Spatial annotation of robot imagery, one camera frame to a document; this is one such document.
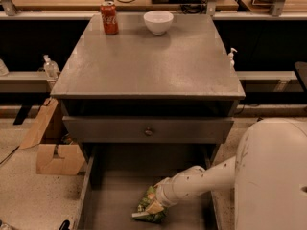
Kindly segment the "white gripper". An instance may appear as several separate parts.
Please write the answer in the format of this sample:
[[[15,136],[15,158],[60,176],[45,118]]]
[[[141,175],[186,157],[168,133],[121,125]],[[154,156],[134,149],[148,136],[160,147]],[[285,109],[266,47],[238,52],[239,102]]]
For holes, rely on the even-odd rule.
[[[203,184],[204,173],[204,168],[193,166],[177,173],[173,177],[166,177],[158,182],[156,184],[156,199],[146,207],[146,212],[157,214],[162,212],[164,207],[169,208],[184,199],[203,194],[205,192]]]

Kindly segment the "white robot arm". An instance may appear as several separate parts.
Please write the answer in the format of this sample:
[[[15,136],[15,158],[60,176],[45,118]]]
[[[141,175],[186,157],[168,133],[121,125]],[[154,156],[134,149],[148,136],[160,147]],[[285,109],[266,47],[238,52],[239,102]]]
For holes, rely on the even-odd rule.
[[[271,118],[253,124],[235,156],[157,183],[146,211],[156,214],[223,188],[235,190],[235,230],[307,230],[307,123]]]

